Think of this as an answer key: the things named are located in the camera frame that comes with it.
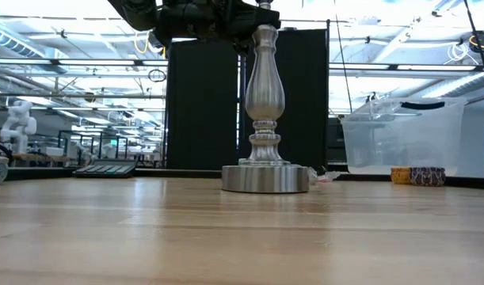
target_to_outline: black partition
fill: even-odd
[[[246,64],[247,84],[254,59],[254,53],[250,52]],[[280,156],[304,166],[326,165],[326,30],[279,32],[275,60],[286,99],[286,109],[276,129],[282,135]],[[253,121],[241,110],[240,156],[247,158]]]
[[[170,49],[166,90],[167,169],[221,170],[237,162],[238,55],[226,42]]]

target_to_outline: round metal base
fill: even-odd
[[[299,165],[224,166],[223,190],[261,194],[307,192],[307,167]]]

